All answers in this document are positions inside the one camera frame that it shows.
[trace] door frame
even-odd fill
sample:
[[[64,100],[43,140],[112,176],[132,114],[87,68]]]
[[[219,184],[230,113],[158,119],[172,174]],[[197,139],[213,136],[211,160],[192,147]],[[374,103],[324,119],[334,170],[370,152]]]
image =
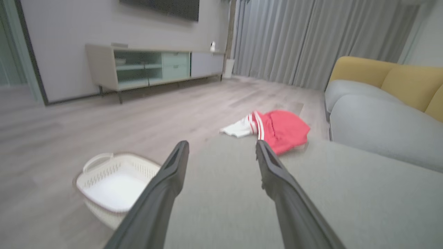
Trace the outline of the door frame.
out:
[[[27,84],[34,99],[44,105],[49,105],[43,81],[40,76],[37,60],[32,48],[31,38],[26,25],[23,8],[20,0],[0,0],[3,2],[11,35],[16,44],[17,53],[23,67]]]

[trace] living room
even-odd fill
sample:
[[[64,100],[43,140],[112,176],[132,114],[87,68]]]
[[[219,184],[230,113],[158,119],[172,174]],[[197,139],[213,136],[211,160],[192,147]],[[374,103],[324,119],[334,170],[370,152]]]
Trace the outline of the living room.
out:
[[[442,245],[443,0],[154,2],[2,0],[2,248]]]

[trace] doorway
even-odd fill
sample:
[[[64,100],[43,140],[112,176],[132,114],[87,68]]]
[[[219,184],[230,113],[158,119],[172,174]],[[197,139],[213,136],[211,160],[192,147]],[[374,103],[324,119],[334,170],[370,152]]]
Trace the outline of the doorway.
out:
[[[0,0],[0,96],[44,104],[15,0]]]

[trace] white laundry basket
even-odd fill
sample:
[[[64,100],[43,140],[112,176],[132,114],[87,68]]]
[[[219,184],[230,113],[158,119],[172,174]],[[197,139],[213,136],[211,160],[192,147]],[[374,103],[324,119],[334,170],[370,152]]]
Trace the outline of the white laundry basket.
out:
[[[97,218],[116,229],[160,165],[130,153],[103,153],[89,160],[73,185]]]

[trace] yellow sofa cushion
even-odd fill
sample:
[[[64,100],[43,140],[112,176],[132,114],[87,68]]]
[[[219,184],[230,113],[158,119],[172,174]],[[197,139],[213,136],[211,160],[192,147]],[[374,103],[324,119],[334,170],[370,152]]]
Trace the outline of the yellow sofa cushion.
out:
[[[441,86],[434,94],[434,97],[424,113],[443,122],[443,86]]]
[[[443,84],[443,68],[398,65],[391,69],[381,89],[424,112]]]
[[[363,82],[378,88],[386,75],[397,64],[352,56],[340,57],[335,63],[329,82],[333,80],[351,80]]]

